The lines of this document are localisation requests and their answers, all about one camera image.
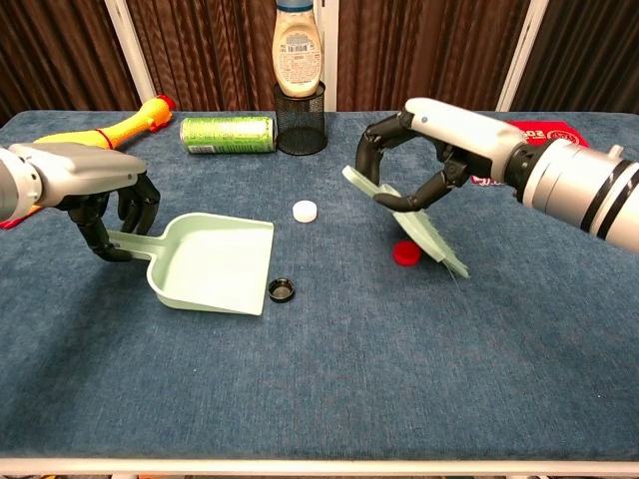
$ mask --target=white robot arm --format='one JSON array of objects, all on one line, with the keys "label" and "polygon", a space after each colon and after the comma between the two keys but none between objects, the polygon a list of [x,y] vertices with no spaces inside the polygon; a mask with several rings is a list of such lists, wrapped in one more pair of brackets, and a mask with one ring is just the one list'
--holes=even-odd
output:
[{"label": "white robot arm", "polygon": [[383,152],[416,136],[434,143],[443,170],[413,195],[376,195],[384,206],[418,211],[461,187],[470,175],[492,178],[514,187],[525,206],[639,252],[639,164],[621,158],[620,147],[605,154],[561,139],[535,147],[512,125],[413,98],[401,112],[366,128],[355,168],[378,184]]},{"label": "white robot arm", "polygon": [[131,155],[76,143],[15,144],[0,147],[0,221],[27,215],[31,207],[69,213],[88,246],[109,261],[131,256],[109,243],[102,215],[109,194],[118,192],[122,231],[145,235],[160,193],[146,175],[146,164]]}]

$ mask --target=rubber chicken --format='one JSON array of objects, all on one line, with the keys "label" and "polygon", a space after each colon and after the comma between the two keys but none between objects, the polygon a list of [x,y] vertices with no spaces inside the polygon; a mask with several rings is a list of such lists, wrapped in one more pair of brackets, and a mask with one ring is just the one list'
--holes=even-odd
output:
[{"label": "rubber chicken", "polygon": [[[83,132],[56,133],[39,138],[33,143],[80,143],[113,150],[139,133],[147,130],[155,133],[169,125],[171,111],[175,108],[176,104],[173,100],[166,95],[158,95],[144,102],[138,113],[110,127]],[[32,207],[25,217],[0,223],[0,228],[10,230],[40,210],[41,207]]]}]

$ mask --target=bottle label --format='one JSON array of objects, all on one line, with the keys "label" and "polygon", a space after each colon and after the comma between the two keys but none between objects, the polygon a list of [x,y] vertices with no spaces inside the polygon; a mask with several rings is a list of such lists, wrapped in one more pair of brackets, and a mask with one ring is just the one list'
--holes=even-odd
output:
[{"label": "bottle label", "polygon": [[312,82],[320,75],[321,50],[306,33],[292,33],[280,43],[278,67],[288,83],[302,85]]}]

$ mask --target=black bottle cap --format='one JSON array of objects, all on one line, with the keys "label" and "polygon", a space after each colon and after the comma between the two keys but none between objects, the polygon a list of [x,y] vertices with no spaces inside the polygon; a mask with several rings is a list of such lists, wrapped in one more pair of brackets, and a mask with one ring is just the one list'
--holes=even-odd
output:
[{"label": "black bottle cap", "polygon": [[295,293],[293,283],[285,277],[275,279],[269,284],[269,297],[274,302],[288,302],[293,299]]}]

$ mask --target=black mesh pencil holder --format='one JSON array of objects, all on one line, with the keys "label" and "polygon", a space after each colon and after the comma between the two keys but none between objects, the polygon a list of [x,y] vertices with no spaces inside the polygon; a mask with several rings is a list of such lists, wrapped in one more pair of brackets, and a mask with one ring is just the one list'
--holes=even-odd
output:
[{"label": "black mesh pencil holder", "polygon": [[280,85],[275,86],[278,150],[289,155],[312,155],[326,146],[323,124],[324,85],[319,82],[309,97],[286,96]]}]

